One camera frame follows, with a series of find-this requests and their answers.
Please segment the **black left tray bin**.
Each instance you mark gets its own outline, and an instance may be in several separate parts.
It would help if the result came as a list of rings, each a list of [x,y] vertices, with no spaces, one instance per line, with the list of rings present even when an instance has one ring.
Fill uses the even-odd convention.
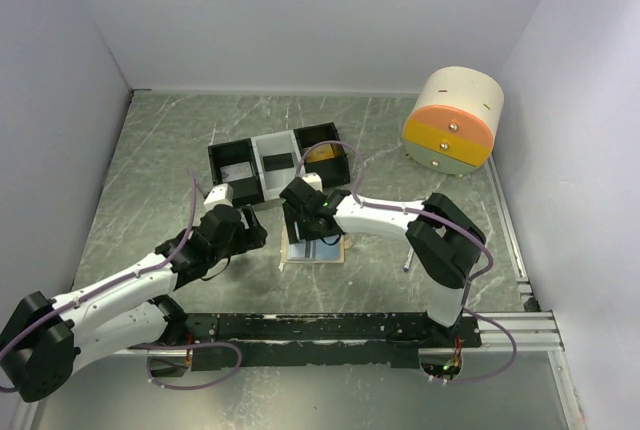
[[[250,139],[213,144],[208,156],[214,185],[228,184],[234,207],[264,201],[256,158]]]

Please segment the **black card in bin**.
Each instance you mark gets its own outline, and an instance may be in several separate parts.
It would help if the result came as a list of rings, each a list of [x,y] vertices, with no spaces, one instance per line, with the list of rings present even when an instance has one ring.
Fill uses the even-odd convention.
[[[262,164],[265,172],[274,172],[295,167],[293,154],[291,153],[266,155],[262,158]]]

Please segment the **white card in bin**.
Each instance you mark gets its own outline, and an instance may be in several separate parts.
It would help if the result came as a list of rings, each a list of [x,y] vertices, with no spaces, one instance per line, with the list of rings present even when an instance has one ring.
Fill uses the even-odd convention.
[[[221,180],[223,183],[253,178],[254,172],[251,163],[248,161],[222,166],[220,168]]]

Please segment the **black tray bin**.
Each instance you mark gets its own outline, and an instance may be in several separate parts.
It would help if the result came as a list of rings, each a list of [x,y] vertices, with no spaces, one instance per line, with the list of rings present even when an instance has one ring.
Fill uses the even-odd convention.
[[[329,140],[339,140],[339,132],[333,122],[294,130],[300,153],[319,144],[305,159],[306,172],[317,173],[325,188],[346,185],[350,182],[349,161],[344,149]]]
[[[250,139],[213,144],[208,156],[214,185],[228,184],[234,207],[264,201],[256,158]]]

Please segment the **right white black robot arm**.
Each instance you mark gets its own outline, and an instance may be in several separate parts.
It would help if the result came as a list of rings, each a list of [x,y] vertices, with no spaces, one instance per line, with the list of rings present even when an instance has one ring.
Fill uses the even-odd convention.
[[[347,190],[325,194],[301,177],[280,197],[292,243],[353,234],[405,240],[434,282],[426,340],[443,348],[457,338],[471,271],[488,249],[483,232],[451,199],[441,193],[413,202],[364,198]]]

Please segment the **white middle tray bin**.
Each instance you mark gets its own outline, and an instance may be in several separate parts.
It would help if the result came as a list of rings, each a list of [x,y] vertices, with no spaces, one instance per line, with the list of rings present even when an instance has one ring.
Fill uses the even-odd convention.
[[[264,200],[278,199],[296,176],[301,158],[296,135],[293,130],[285,130],[252,137],[251,143]]]

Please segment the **beige leather card holder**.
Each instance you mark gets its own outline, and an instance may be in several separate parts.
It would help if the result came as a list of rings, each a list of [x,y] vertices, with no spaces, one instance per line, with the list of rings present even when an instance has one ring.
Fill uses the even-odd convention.
[[[324,265],[345,263],[345,253],[353,245],[354,238],[351,235],[330,237],[329,242],[313,240],[291,244],[287,230],[282,230],[280,264],[283,270],[288,264]]]

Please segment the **white blue pen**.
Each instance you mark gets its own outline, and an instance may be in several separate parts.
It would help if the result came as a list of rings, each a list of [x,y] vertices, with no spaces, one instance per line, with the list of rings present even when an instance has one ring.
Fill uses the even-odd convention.
[[[411,248],[408,251],[407,258],[406,258],[406,260],[404,262],[404,265],[403,265],[403,271],[404,272],[409,272],[409,270],[411,268],[413,256],[414,256],[414,250],[413,250],[413,248]]]

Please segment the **gold card in bin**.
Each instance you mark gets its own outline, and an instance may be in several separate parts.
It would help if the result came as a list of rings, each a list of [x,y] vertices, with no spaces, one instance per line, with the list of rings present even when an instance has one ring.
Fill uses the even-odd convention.
[[[338,144],[322,143],[314,148],[306,148],[303,157],[308,164],[323,163],[344,157],[344,151]]]

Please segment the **cream round drawer cabinet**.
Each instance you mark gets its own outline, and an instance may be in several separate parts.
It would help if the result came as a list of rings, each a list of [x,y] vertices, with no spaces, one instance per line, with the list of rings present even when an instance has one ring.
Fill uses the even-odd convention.
[[[504,100],[498,82],[480,71],[460,66],[437,70],[404,124],[406,153],[436,172],[475,171],[493,151]]]

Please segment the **black right tray bin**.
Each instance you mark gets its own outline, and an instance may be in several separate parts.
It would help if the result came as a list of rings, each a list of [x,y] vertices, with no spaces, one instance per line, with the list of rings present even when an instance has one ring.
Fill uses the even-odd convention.
[[[305,159],[306,172],[317,173],[325,188],[346,185],[350,182],[349,161],[344,149],[329,140],[339,140],[339,132],[333,122],[294,130],[300,153],[319,144]]]

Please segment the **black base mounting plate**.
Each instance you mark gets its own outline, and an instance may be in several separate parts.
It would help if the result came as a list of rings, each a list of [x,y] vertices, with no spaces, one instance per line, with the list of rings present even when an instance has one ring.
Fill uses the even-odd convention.
[[[457,344],[481,346],[474,318],[462,317],[446,329],[420,312],[190,313],[171,322],[153,344],[165,350],[208,342],[238,347],[244,367],[385,364],[417,369],[430,350],[451,356]]]

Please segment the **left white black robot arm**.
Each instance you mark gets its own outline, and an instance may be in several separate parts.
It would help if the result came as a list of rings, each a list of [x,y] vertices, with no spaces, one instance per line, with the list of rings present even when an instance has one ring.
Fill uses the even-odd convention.
[[[171,292],[203,279],[219,262],[262,248],[266,239],[251,207],[218,204],[123,271],[56,297],[24,297],[1,332],[8,392],[36,402],[120,350],[189,342],[187,314]]]

